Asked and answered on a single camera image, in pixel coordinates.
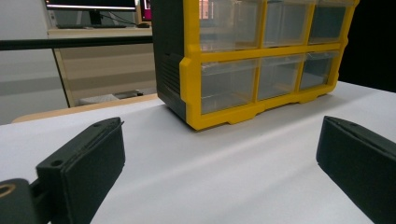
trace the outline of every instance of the storage organizer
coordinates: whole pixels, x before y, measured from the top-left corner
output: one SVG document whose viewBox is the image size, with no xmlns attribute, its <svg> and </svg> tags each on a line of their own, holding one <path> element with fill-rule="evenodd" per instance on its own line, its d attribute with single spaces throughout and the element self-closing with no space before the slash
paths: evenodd
<svg viewBox="0 0 396 224">
<path fill-rule="evenodd" d="M 335 88 L 359 0 L 152 1 L 159 97 L 192 128 Z"/>
</svg>

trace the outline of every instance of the computer monitor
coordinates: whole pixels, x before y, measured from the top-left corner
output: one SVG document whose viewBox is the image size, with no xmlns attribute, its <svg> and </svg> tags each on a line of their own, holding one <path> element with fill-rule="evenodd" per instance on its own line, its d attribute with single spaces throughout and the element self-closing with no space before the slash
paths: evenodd
<svg viewBox="0 0 396 224">
<path fill-rule="evenodd" d="M 139 6 L 137 7 L 136 20 L 137 23 L 151 24 L 151 4 L 150 0 L 138 0 Z"/>
<path fill-rule="evenodd" d="M 91 24 L 101 24 L 100 11 L 136 11 L 134 0 L 44 0 L 48 10 L 84 10 Z"/>
</svg>

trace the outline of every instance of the white table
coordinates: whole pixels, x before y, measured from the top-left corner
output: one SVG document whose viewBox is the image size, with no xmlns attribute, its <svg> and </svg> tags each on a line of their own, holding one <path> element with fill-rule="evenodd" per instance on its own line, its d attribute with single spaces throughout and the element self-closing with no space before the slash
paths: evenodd
<svg viewBox="0 0 396 224">
<path fill-rule="evenodd" d="M 396 94 L 339 82 L 304 105 L 195 132 L 160 100 L 0 126 L 0 180 L 121 117 L 126 164 L 92 223 L 372 223 L 315 160 L 323 116 L 396 141 Z"/>
</svg>

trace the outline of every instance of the background wall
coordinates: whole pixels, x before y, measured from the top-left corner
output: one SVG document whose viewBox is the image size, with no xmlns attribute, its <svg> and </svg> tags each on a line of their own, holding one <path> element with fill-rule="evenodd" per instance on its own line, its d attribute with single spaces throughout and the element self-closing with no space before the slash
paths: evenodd
<svg viewBox="0 0 396 224">
<path fill-rule="evenodd" d="M 396 19 L 391 2 L 361 0 L 349 30 L 339 80 L 396 92 Z"/>
<path fill-rule="evenodd" d="M 47 38 L 42 0 L 0 1 L 0 39 Z M 50 49 L 0 51 L 0 125 L 17 117 L 67 108 Z"/>
</svg>

